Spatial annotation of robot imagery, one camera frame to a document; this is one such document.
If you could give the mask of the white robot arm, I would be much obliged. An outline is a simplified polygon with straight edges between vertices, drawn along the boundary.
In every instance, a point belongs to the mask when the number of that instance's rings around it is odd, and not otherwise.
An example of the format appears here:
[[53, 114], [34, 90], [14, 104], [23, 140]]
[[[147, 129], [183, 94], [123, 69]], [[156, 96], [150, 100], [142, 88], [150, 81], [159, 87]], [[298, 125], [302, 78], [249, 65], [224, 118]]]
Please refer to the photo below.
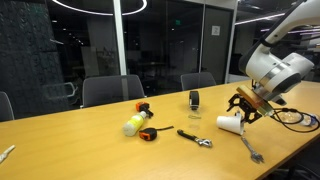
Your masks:
[[239, 106], [242, 122], [252, 123], [262, 116], [272, 116], [270, 101], [284, 106], [283, 93], [298, 85], [314, 67], [306, 57], [291, 52], [280, 58], [271, 52], [282, 38], [296, 27], [320, 23], [320, 0], [298, 0], [271, 29], [265, 33], [239, 60], [239, 70], [255, 84], [241, 85], [229, 100], [229, 108]]

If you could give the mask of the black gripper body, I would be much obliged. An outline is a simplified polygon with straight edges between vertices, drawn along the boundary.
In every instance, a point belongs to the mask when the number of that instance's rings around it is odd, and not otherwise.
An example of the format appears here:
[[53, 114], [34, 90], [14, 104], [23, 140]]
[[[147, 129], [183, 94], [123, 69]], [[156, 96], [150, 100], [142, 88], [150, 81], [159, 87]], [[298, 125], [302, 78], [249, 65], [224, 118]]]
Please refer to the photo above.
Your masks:
[[234, 94], [228, 101], [230, 111], [233, 107], [238, 106], [243, 112], [244, 117], [241, 119], [242, 122], [249, 124], [255, 122], [262, 117], [261, 114], [240, 94]]

